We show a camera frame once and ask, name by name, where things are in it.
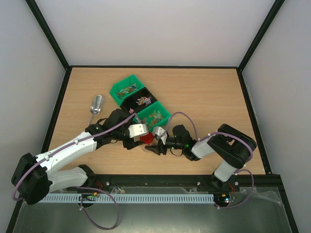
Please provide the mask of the red jar lid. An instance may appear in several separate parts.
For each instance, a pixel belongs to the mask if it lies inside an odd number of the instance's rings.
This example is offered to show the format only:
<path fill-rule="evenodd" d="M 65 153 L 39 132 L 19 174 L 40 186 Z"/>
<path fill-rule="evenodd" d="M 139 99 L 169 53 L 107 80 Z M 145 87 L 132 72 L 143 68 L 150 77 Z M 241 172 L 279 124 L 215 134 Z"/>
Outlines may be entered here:
<path fill-rule="evenodd" d="M 148 132 L 148 134 L 140 136 L 139 139 L 144 144 L 150 144 L 154 140 L 154 135 L 151 132 Z"/>

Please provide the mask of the clear glass jar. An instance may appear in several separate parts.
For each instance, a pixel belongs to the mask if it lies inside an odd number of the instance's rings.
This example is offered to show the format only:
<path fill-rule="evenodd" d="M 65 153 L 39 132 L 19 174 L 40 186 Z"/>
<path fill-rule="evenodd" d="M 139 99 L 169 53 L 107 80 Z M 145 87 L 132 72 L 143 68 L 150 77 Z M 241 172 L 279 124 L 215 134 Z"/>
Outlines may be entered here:
<path fill-rule="evenodd" d="M 143 152 L 151 153 L 151 151 L 148 150 L 148 149 L 146 149 L 146 147 L 148 147 L 148 146 L 154 146 L 154 145 L 156 145 L 156 143 L 144 144 L 144 145 L 141 147 L 141 149 L 142 149 Z"/>

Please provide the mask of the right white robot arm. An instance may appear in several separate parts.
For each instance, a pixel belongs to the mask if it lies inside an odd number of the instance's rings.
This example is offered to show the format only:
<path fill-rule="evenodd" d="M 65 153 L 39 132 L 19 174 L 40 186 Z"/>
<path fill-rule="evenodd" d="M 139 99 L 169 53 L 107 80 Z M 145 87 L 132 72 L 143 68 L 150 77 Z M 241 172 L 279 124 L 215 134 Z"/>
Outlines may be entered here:
<path fill-rule="evenodd" d="M 198 140 L 191 137 L 184 125 L 173 127 L 173 136 L 168 136 L 161 127 L 155 127 L 153 135 L 158 143 L 145 149 L 157 155 L 165 155 L 168 150 L 181 150 L 182 155 L 190 161 L 199 161 L 217 153 L 223 161 L 212 173 L 210 181 L 217 190 L 234 184 L 230 178 L 251 160 L 257 147 L 254 139 L 227 124 L 222 124 L 216 132 Z"/>

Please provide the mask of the metal candy scoop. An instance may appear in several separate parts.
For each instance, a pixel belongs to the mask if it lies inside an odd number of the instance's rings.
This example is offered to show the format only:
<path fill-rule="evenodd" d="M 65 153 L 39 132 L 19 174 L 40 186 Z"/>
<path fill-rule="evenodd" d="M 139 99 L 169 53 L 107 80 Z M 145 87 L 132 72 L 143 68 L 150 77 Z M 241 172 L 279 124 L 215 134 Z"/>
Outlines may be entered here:
<path fill-rule="evenodd" d="M 102 95 L 97 95 L 93 99 L 91 107 L 90 107 L 90 112 L 91 112 L 92 116 L 88 122 L 88 125 L 90 125 L 92 123 L 94 116 L 100 113 L 100 111 L 102 109 L 103 102 L 104 102 L 104 97 Z"/>

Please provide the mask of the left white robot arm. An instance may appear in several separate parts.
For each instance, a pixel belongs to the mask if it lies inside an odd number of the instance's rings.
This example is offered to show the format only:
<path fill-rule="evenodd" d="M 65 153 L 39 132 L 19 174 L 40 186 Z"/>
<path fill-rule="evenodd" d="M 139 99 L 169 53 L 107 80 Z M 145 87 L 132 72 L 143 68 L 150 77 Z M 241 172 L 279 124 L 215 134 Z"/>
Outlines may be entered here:
<path fill-rule="evenodd" d="M 88 125 L 83 132 L 69 142 L 36 156 L 23 155 L 14 171 L 11 182 L 15 186 L 13 200 L 24 200 L 28 205 L 36 204 L 48 193 L 68 187 L 92 187 L 95 174 L 87 165 L 70 170 L 64 166 L 80 156 L 95 151 L 113 140 L 122 141 L 130 150 L 143 142 L 141 136 L 149 133 L 136 113 L 122 109 L 114 110 L 108 118 Z"/>

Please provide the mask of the green bin star candies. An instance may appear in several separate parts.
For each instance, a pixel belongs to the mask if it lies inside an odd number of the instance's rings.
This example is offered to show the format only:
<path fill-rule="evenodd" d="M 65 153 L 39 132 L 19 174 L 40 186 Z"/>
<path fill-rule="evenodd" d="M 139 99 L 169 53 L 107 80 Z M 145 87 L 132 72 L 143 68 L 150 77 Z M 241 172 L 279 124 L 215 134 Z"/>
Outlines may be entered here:
<path fill-rule="evenodd" d="M 138 117 L 142 123 L 147 126 L 148 130 L 152 132 L 154 127 L 165 126 L 168 123 L 171 114 L 159 101 L 157 101 L 138 112 Z"/>

